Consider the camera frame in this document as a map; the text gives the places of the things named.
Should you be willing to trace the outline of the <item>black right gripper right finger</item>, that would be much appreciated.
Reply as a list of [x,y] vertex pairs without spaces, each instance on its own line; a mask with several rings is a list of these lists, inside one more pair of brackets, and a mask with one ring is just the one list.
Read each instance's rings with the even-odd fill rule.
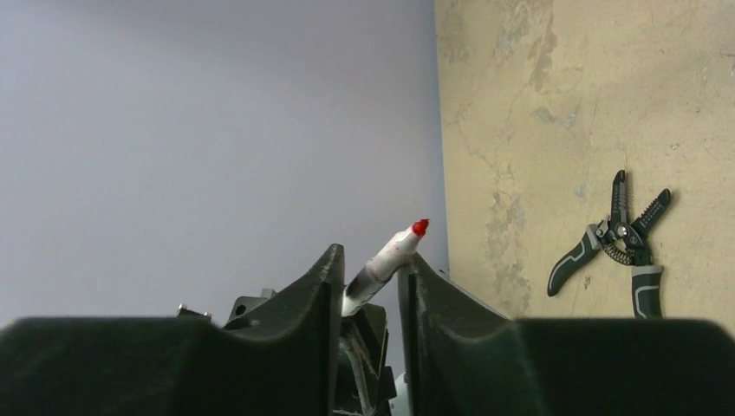
[[701,320],[508,320],[420,256],[398,273],[414,415],[731,415],[734,341]]

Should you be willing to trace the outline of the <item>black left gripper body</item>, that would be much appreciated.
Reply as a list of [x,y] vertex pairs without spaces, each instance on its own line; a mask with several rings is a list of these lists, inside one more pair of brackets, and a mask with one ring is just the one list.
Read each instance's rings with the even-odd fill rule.
[[[231,306],[227,319],[221,325],[224,330],[240,330],[258,325],[259,320],[253,317],[254,311],[261,308],[277,294],[274,289],[262,289],[259,296],[239,296]],[[198,312],[181,303],[176,311],[179,319],[195,319],[214,323],[212,314]]]

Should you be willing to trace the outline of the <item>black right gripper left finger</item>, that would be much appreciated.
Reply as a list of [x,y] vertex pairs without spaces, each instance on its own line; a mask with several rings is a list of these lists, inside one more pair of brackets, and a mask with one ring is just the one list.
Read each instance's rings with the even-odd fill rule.
[[1,333],[4,415],[329,415],[344,250],[217,327],[197,317],[30,317]]

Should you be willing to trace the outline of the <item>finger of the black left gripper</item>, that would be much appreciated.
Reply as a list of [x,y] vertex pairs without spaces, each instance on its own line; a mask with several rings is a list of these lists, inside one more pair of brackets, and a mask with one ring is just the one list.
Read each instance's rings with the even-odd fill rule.
[[341,320],[334,415],[388,416],[396,397],[394,373],[386,364],[386,310],[369,303]]

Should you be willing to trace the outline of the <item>red and white marker pen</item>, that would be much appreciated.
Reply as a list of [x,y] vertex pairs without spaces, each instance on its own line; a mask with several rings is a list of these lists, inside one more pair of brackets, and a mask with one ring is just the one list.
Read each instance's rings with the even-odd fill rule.
[[422,218],[396,232],[359,270],[342,292],[341,316],[355,315],[416,253],[430,220]]

